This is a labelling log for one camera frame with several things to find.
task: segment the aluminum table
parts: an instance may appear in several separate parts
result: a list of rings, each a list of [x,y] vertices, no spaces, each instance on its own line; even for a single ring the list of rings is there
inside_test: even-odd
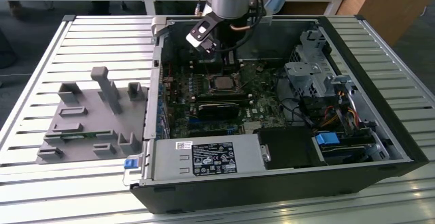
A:
[[[60,83],[93,89],[93,66],[117,87],[148,86],[149,16],[77,16],[60,24],[0,132],[0,223],[404,223],[435,218],[435,99],[364,20],[329,17],[431,163],[356,194],[173,215],[147,212],[123,184],[123,159],[33,163]],[[344,63],[332,55],[341,72]],[[137,175],[129,175],[131,181]]]

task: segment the wooden cabinet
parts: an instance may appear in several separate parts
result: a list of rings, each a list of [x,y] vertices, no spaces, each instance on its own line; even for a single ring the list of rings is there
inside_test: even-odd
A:
[[[394,45],[431,0],[343,0],[337,15],[360,14]]]

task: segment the warning label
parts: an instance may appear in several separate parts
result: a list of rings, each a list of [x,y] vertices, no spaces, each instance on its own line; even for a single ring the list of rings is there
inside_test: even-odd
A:
[[[195,176],[236,173],[236,156],[232,143],[192,145]]]

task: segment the motherboard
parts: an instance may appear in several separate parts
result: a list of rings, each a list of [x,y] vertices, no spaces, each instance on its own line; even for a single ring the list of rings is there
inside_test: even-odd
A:
[[[212,72],[209,61],[168,66],[171,138],[252,134],[287,125],[275,93],[276,68],[252,60],[240,62],[236,72]]]

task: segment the floor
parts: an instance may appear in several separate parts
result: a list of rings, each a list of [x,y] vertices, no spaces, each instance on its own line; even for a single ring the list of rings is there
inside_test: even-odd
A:
[[[19,55],[16,64],[5,69],[0,69],[0,81],[3,82],[0,88],[0,126],[3,126],[11,113],[11,109],[44,54],[63,16],[65,14],[85,15],[91,8],[89,2],[56,2],[53,5],[55,9],[49,11],[47,10],[48,4],[44,2],[23,2],[25,18],[23,21],[17,21],[11,17],[8,4],[0,3],[0,29]],[[123,11],[120,2],[112,2],[112,15],[145,13],[141,2],[128,2],[127,6],[129,10]],[[434,43],[435,2],[427,7],[426,14],[415,20],[394,47],[395,52],[432,92],[435,92],[435,68],[432,66],[432,61],[435,61]]]

